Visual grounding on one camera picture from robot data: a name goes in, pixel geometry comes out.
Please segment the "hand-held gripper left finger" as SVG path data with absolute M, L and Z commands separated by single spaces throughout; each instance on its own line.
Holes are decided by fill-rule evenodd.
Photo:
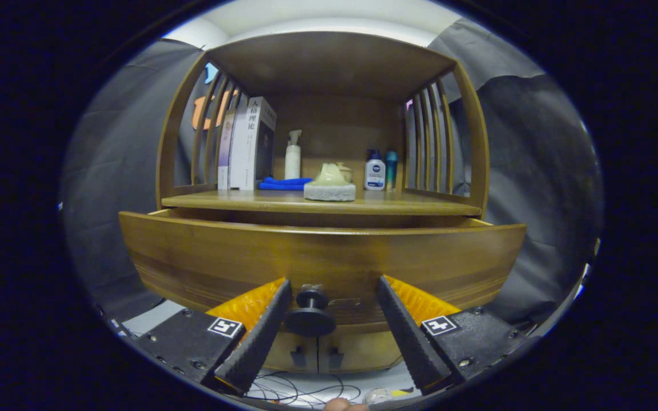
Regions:
M 289 279 L 279 278 L 208 314 L 183 309 L 135 344 L 179 375 L 220 393 L 244 396 L 266 361 L 291 299 Z

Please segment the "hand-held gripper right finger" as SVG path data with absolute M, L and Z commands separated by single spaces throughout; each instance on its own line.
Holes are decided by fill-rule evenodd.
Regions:
M 484 307 L 460 310 L 386 275 L 377 301 L 423 395 L 481 381 L 528 353 L 528 336 Z

